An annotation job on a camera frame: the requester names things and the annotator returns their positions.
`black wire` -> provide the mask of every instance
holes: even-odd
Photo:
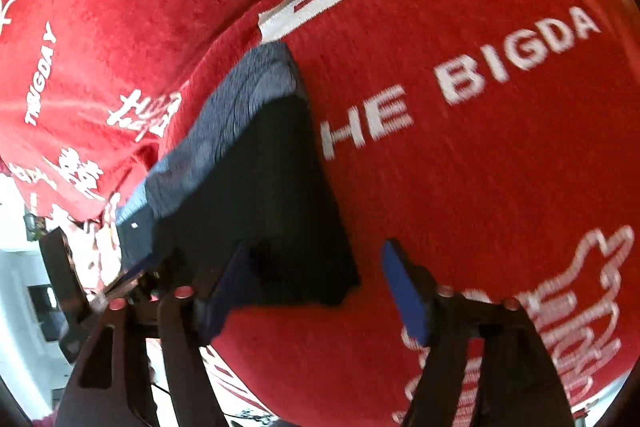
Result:
[[[171,396],[171,393],[169,393],[164,387],[160,387],[158,384],[151,382],[151,385],[153,387],[155,387],[156,389],[159,389],[160,391],[162,391],[163,393],[167,393],[169,396]]]
[[[160,391],[162,391],[163,393],[167,393],[169,396],[171,396],[171,393],[169,393],[164,387],[160,387],[158,384],[151,382],[151,385],[153,387],[155,387],[156,389],[159,389]],[[228,416],[229,418],[236,418],[238,420],[252,420],[254,422],[260,422],[262,423],[262,418],[264,418],[264,416],[233,416],[232,414],[227,414],[227,413],[222,413],[224,416]]]

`garment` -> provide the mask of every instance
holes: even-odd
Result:
[[[388,237],[470,297],[521,298],[572,403],[636,361],[640,54],[630,0],[15,0],[4,16],[0,153],[25,171],[23,194],[37,186],[38,204],[58,201],[76,219],[100,201],[43,156],[55,164],[72,148],[76,166],[94,162],[103,174],[88,190],[103,198],[123,179],[132,189],[248,49],[288,45],[362,287],[339,310],[230,316],[214,346],[277,415],[305,427],[400,420],[426,354],[385,288]],[[47,21],[55,43],[43,39]],[[48,66],[34,126],[26,95],[35,111],[30,85],[37,71],[42,87]],[[176,92],[162,139],[135,142],[142,100],[162,100],[157,120]]]
[[[146,202],[156,218],[173,214],[262,106],[291,94],[304,98],[287,47],[272,42],[248,51],[210,95],[185,139],[150,170],[118,222]]]

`folded cloth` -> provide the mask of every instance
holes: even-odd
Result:
[[[291,94],[305,98],[286,44],[270,42],[246,53],[211,94],[189,134],[154,165],[127,204],[116,211],[124,267],[151,253],[153,220],[178,209],[260,108]],[[135,226],[122,227],[125,221]]]
[[[202,294],[215,282],[209,275],[226,270],[204,318],[207,339],[232,308],[336,305],[358,283],[297,67],[277,42],[229,73],[117,223],[132,275],[154,267],[163,284]]]

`black clamp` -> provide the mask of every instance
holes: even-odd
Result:
[[[180,287],[159,301],[110,302],[82,348],[56,427],[158,427],[145,339],[162,342],[178,425],[227,427],[199,351],[194,290]]]
[[[430,352],[402,427],[450,427],[471,338],[484,339],[471,427],[573,427],[571,409],[542,339],[517,299],[466,299],[411,263],[398,241],[383,269],[407,332]]]

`white chinese characters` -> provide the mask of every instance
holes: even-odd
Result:
[[[126,97],[120,95],[122,107],[117,111],[109,111],[107,125],[118,124],[122,129],[137,131],[136,142],[142,140],[148,132],[163,137],[164,130],[180,107],[180,92],[172,92],[168,97],[162,95],[153,101],[148,96],[140,100],[140,96],[142,92],[139,89],[133,90]],[[132,110],[136,119],[127,116]]]
[[[8,0],[7,3],[2,6],[2,0],[0,0],[0,35],[2,35],[2,27],[11,24],[11,19],[6,18],[6,13],[14,1],[15,0]]]
[[[75,149],[71,149],[71,147],[63,149],[60,152],[60,158],[58,158],[58,165],[46,158],[44,161],[64,180],[71,183],[85,198],[104,201],[100,194],[92,192],[98,188],[97,181],[104,172],[92,161],[82,162]]]
[[[7,167],[9,167],[12,174],[21,182],[35,184],[42,180],[49,185],[49,187],[53,188],[53,190],[57,188],[56,182],[51,181],[49,177],[37,167],[34,169],[25,169],[12,163],[9,163]]]

